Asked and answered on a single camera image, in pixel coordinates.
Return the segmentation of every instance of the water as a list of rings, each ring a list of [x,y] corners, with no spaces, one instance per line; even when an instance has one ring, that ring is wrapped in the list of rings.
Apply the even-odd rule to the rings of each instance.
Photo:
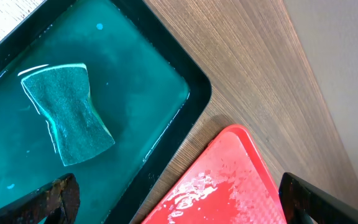
[[[45,118],[20,84],[31,72],[17,75],[68,63],[87,66],[94,107],[116,144],[64,167]],[[113,4],[79,0],[0,76],[0,208],[72,172],[81,192],[76,222],[104,221],[188,93],[184,79]]]

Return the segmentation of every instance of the red tray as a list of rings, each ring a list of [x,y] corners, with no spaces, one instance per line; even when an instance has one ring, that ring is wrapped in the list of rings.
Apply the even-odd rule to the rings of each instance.
[[[286,223],[277,186],[245,127],[223,129],[143,221]]]

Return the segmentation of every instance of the brown wooden surface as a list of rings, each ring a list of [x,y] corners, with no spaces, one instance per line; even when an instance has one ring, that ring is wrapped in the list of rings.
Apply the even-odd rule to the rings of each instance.
[[[25,15],[34,8],[16,1]],[[358,181],[281,0],[146,2],[207,74],[213,95],[136,222],[233,123],[251,131],[277,184],[292,172],[358,208]]]

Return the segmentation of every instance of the wet sponge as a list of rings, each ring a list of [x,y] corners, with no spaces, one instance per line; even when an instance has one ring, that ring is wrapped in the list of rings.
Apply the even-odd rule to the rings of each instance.
[[[91,159],[114,144],[92,105],[85,64],[47,67],[21,83],[37,111],[47,118],[64,166]]]

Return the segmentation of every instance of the black tray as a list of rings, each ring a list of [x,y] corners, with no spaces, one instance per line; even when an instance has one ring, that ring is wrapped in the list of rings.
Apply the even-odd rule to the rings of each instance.
[[[0,42],[0,72],[76,0],[46,0]],[[105,223],[129,223],[211,97],[211,84],[142,0],[111,0],[187,82],[190,95]]]

